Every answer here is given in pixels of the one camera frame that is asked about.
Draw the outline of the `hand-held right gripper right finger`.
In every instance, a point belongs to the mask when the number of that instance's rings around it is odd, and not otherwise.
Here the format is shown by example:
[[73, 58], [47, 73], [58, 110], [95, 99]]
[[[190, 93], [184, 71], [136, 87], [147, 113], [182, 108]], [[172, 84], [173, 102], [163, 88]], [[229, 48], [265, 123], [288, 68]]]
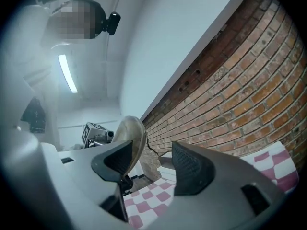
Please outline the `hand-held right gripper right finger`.
[[259, 230], [285, 193], [246, 161], [174, 141], [174, 197], [155, 230]]

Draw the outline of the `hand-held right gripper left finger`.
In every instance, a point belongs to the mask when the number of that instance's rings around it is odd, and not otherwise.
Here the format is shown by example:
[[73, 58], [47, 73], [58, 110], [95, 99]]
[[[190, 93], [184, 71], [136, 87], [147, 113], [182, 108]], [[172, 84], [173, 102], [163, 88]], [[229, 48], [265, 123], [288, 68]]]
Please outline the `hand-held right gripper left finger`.
[[68, 180], [69, 192], [79, 189], [87, 199], [115, 218], [128, 222], [123, 200], [122, 179], [132, 161], [131, 140], [103, 146], [58, 152], [48, 143], [42, 143], [47, 167], [53, 180]]

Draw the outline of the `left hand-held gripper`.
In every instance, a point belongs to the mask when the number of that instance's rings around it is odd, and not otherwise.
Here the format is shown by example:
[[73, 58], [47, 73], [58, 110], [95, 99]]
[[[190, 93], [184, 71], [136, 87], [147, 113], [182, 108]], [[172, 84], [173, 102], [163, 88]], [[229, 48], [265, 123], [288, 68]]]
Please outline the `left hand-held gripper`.
[[102, 146], [111, 143], [114, 132], [105, 129], [103, 126], [87, 122], [82, 134], [84, 148]]

